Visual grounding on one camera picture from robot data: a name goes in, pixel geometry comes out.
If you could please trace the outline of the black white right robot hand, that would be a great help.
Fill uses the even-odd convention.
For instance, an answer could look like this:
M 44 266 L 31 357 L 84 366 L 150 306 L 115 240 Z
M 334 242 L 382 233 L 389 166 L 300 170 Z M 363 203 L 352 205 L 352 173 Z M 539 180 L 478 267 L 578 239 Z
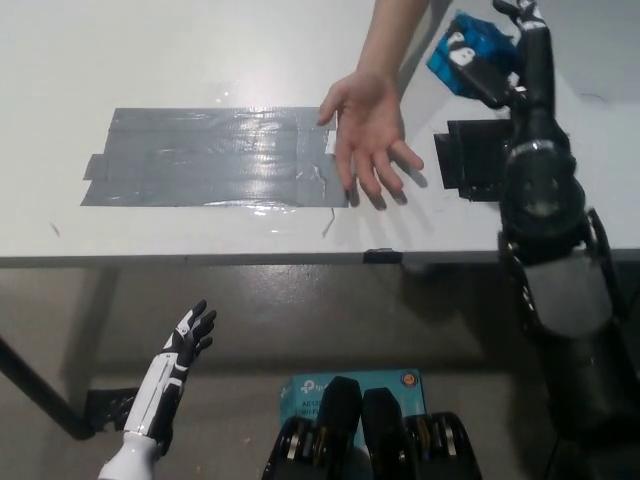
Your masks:
M 500 242 L 524 264 L 570 255 L 582 240 L 585 193 L 575 177 L 568 135 L 556 121 L 555 69 L 550 29 L 535 1 L 495 1 L 493 8 L 518 28 L 521 64 L 511 85 L 466 40 L 447 35 L 454 75 L 487 107 L 510 111 L 499 207 Z

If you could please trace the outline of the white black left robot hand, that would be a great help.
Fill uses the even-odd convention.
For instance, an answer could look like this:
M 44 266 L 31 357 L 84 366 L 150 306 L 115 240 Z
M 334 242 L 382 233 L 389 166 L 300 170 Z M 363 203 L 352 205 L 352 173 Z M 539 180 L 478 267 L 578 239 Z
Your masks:
M 189 370 L 213 343 L 216 316 L 204 300 L 187 311 L 153 358 L 133 401 L 124 430 L 154 440 L 162 454 L 173 438 L 173 420 Z

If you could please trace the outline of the person's bare hand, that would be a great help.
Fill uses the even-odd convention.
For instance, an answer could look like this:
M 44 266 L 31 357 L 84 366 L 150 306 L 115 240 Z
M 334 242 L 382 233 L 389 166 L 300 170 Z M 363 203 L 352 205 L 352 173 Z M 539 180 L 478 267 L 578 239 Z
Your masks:
M 343 189 L 356 201 L 362 190 L 377 210 L 384 210 L 383 193 L 399 199 L 404 183 L 392 164 L 424 168 L 422 158 L 408 145 L 394 79 L 356 69 L 336 81 L 318 111 L 317 123 L 336 121 L 334 159 Z

